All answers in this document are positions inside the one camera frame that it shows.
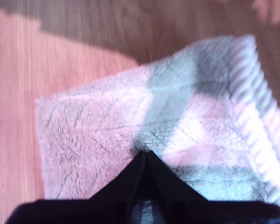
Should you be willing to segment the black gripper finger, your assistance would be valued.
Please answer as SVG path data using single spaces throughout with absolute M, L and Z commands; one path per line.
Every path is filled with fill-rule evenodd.
M 227 224 L 225 203 L 210 202 L 178 178 L 153 152 L 147 153 L 149 180 L 167 224 Z
M 76 201 L 72 224 L 127 224 L 145 190 L 147 153 L 140 152 L 109 184 L 90 199 Z

